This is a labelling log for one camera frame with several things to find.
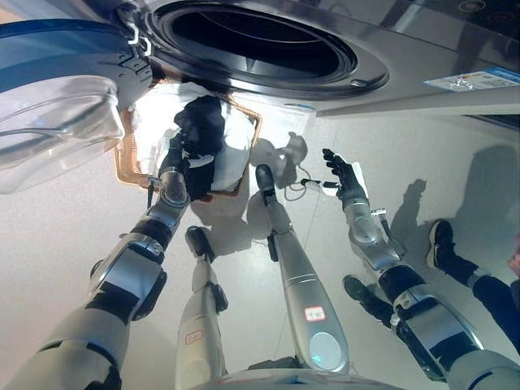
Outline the robot left hand black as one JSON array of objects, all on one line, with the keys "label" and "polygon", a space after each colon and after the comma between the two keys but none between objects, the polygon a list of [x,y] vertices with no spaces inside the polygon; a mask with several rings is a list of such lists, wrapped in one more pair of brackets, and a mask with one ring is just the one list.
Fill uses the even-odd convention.
[{"label": "robot left hand black", "polygon": [[177,131],[173,136],[168,137],[162,145],[164,157],[160,161],[158,176],[173,170],[183,175],[189,171],[189,159],[184,155],[184,133]]}]

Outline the robot right hand black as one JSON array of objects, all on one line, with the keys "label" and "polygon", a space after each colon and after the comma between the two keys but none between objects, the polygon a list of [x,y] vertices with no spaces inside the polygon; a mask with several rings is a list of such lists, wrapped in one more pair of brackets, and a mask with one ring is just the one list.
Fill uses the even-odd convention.
[{"label": "robot right hand black", "polygon": [[336,196],[341,201],[352,199],[368,200],[365,189],[361,186],[353,169],[353,164],[347,162],[336,152],[331,149],[323,149],[323,159],[326,166],[331,169],[331,173],[337,176],[340,181],[340,187]]}]

